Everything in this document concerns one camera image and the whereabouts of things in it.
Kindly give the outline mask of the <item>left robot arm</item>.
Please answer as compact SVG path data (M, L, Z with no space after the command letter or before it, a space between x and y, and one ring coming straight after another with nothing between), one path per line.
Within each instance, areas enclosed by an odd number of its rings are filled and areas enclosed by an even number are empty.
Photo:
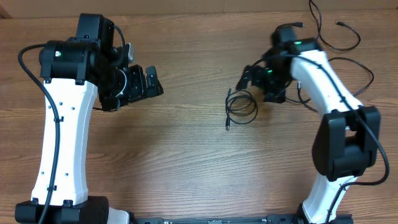
M133 48L115 47L120 28L101 14L81 14L75 36L39 44L45 127L39 173L31 197L18 203L18 223L134 223L105 196L90 196L86 150L95 101L115 112L163 94L154 67L133 64Z

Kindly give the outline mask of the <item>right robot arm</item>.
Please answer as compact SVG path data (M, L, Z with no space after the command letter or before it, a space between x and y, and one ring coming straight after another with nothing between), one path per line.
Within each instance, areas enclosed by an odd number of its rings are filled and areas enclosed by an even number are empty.
M333 71L326 52L314 38L299 39L296 23L282 24L271 35L271 48L248 65L226 97L226 114L237 93L250 98L249 85L263 90L266 102L283 103L292 81L302 85L314 102L321 123L312 146L317 177L296 214L268 215L267 223L352 223L351 215L338 215L346 191L384 150L379 142L381 115L364 106Z

